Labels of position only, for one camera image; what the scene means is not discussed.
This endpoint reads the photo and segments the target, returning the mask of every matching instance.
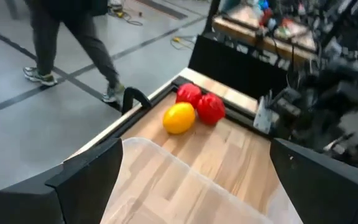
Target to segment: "red ball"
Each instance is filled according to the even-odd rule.
[[[197,104],[198,117],[208,125],[215,125],[220,119],[224,118],[223,101],[213,93],[207,93]]]
[[[201,99],[202,92],[198,86],[191,83],[183,84],[177,91],[176,103],[185,102],[190,103],[194,109],[197,108],[198,101]]]

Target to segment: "wooden surface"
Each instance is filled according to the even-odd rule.
[[[234,10],[233,13],[230,13],[230,17],[233,19],[237,19],[243,23],[249,24],[254,27],[259,27],[259,20],[257,19],[253,9],[249,6],[241,6],[240,9]],[[257,39],[255,38],[255,32],[242,27],[240,25],[234,24],[232,22],[224,20],[221,16],[218,16],[213,20],[213,27],[221,32],[224,32],[230,36],[233,36],[236,39],[243,40],[250,45],[255,45]],[[299,34],[303,32],[306,28],[298,25],[292,24],[290,27],[291,34]],[[293,40],[295,43],[303,45],[310,49],[316,49],[314,40],[311,36],[306,35],[304,37],[300,37]],[[259,43],[259,47],[261,49],[267,50],[269,52],[278,52],[282,57],[287,59],[291,59],[292,57],[292,46],[283,42],[276,40],[277,48],[274,44],[274,41],[270,37],[264,38],[261,43]],[[294,48],[294,60],[296,62],[303,62],[304,60],[308,60],[310,58],[315,57],[314,54]]]
[[[255,100],[188,68],[179,75],[192,79],[198,85],[239,106],[256,110]],[[215,127],[205,126],[197,121],[185,134],[169,135],[162,127],[162,116],[174,102],[175,94],[168,95],[122,138],[142,137],[151,140],[179,161],[183,161],[194,172],[235,195],[239,202],[246,202],[259,212],[266,213],[267,204],[279,183],[269,156],[270,142],[226,119]],[[118,122],[138,109],[139,106],[133,108],[76,154],[89,149],[108,130],[114,129]],[[119,179],[102,223],[202,223],[200,220],[207,220],[205,223],[222,223],[220,218],[229,218],[225,214],[233,211],[233,208],[228,209],[233,205],[226,199],[221,199],[221,194],[211,193],[208,187],[201,186],[189,171],[181,170],[168,175],[170,163],[164,161],[159,157],[148,157],[146,150],[141,147],[130,156],[124,153],[120,175],[129,175],[124,181],[122,177]],[[213,211],[212,215],[206,212],[210,210]],[[152,217],[154,221],[145,221],[144,215]],[[243,218],[236,220],[239,216],[232,214],[232,217],[228,220],[231,223],[244,222]],[[253,220],[249,223],[264,222]]]

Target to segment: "concrete floor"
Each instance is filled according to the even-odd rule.
[[[125,7],[143,12],[139,18],[129,11],[141,27],[110,16],[95,18],[121,81],[146,95],[187,66],[191,50],[174,49],[170,39],[200,33],[209,8],[201,1],[154,1],[187,18],[173,19],[134,0]],[[0,1],[0,189],[61,163],[120,117],[99,100],[106,80],[64,26],[54,70],[59,84],[45,88],[24,78],[22,67],[34,65],[34,46],[28,9],[16,2],[19,20],[14,21]]]

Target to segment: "gray pants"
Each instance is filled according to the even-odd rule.
[[[68,19],[56,19],[40,5],[39,0],[25,0],[31,12],[31,26],[35,53],[37,54],[37,69],[41,75],[51,73],[56,56],[57,34],[60,22],[63,22],[77,41],[89,55],[96,68],[109,82],[110,87],[118,83],[118,74],[108,51],[96,35],[93,18],[89,14],[78,15]]]

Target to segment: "yellow ball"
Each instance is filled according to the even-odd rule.
[[[165,112],[162,125],[168,133],[181,134],[191,128],[195,119],[196,112],[190,103],[177,103]]]

